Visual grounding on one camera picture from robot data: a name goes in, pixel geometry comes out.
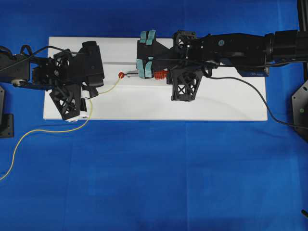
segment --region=white platform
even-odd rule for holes
[[[136,38],[81,38],[50,37],[49,45],[79,51],[81,43],[94,40],[100,46],[105,86],[112,87],[119,72],[136,70]],[[172,47],[172,39],[157,39]],[[49,49],[48,56],[57,50]],[[242,78],[235,68],[213,70],[213,77]],[[263,77],[246,77],[266,97]],[[171,101],[172,86],[166,80],[125,77],[110,93],[92,99],[92,119],[102,120],[233,120],[265,121],[267,111],[257,93],[244,83],[235,80],[202,79],[195,101]],[[45,93],[44,119],[61,119],[49,93]]]

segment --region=blue table surface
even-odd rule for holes
[[[295,0],[2,0],[0,11],[0,45],[13,53],[44,47],[49,36],[298,29]],[[267,99],[279,119],[292,121],[290,96],[302,83],[301,64],[270,69]],[[44,92],[1,85],[15,118],[15,137],[0,140],[4,174],[26,131],[77,124],[44,121]],[[72,133],[36,133],[0,182],[0,230],[307,230],[307,154],[307,142],[270,118],[91,121]]]

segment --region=black cable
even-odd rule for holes
[[[294,125],[294,124],[289,124],[289,123],[286,123],[286,122],[283,122],[281,120],[278,120],[274,115],[273,113],[271,112],[270,108],[269,108],[269,105],[268,103],[266,102],[266,100],[264,99],[263,95],[259,92],[259,90],[252,84],[240,79],[240,78],[235,78],[235,77],[219,77],[219,78],[215,78],[215,77],[206,77],[206,78],[210,78],[210,79],[234,79],[234,80],[238,80],[242,83],[245,83],[247,84],[248,86],[252,87],[257,93],[258,95],[261,97],[263,103],[265,104],[270,116],[273,118],[273,120],[277,123],[280,123],[280,124],[283,124],[283,125],[286,125],[286,126],[290,126],[290,127],[294,127],[294,128],[302,128],[302,129],[308,129],[308,127],[303,127],[303,126],[297,126],[297,125]]]
[[[58,47],[46,46],[46,47],[43,47],[43,48],[37,50],[37,51],[34,52],[32,55],[30,55],[30,56],[28,56],[28,57],[26,57],[26,58],[24,58],[24,59],[22,59],[22,60],[20,60],[20,61],[18,61],[18,62],[16,62],[16,63],[13,63],[13,64],[11,64],[11,65],[8,65],[8,66],[6,66],[6,67],[4,67],[4,68],[1,68],[0,71],[4,71],[4,70],[6,70],[6,69],[8,69],[8,68],[11,68],[12,66],[15,66],[15,65],[18,65],[18,64],[20,64],[20,63],[22,63],[22,62],[24,62],[24,61],[27,61],[27,60],[31,59],[32,57],[34,57],[36,54],[42,52],[43,50],[45,50],[45,49],[47,49],[47,48],[56,49],[56,50],[63,51],[63,52],[65,52],[65,53],[69,53],[69,54],[87,54],[87,53],[85,53],[85,52],[66,51],[66,50],[61,49],[61,48],[58,48]]]

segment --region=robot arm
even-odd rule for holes
[[[99,46],[95,41],[88,41],[77,53],[60,49],[61,52],[53,58],[35,57],[43,49],[33,53],[29,46],[24,45],[20,54],[12,55],[9,49],[0,47],[0,82],[20,88],[52,90],[50,97],[63,120],[88,117],[85,100],[96,97],[96,88],[103,86]],[[32,81],[30,64],[38,65],[32,69]]]
[[[143,31],[137,44],[139,77],[152,78],[167,70],[167,84],[173,85],[171,100],[180,101],[194,100],[202,76],[210,77],[220,64],[234,66],[243,77],[267,77],[270,66],[307,60],[308,32],[296,30],[202,38],[192,31],[178,31],[171,49],[157,42],[151,30]]]

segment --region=black bracket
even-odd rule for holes
[[[308,80],[292,96],[292,106],[294,124],[308,127]],[[295,128],[295,131],[308,142],[308,129]]]
[[[5,91],[0,87],[0,138],[14,137],[13,114],[3,114]]]

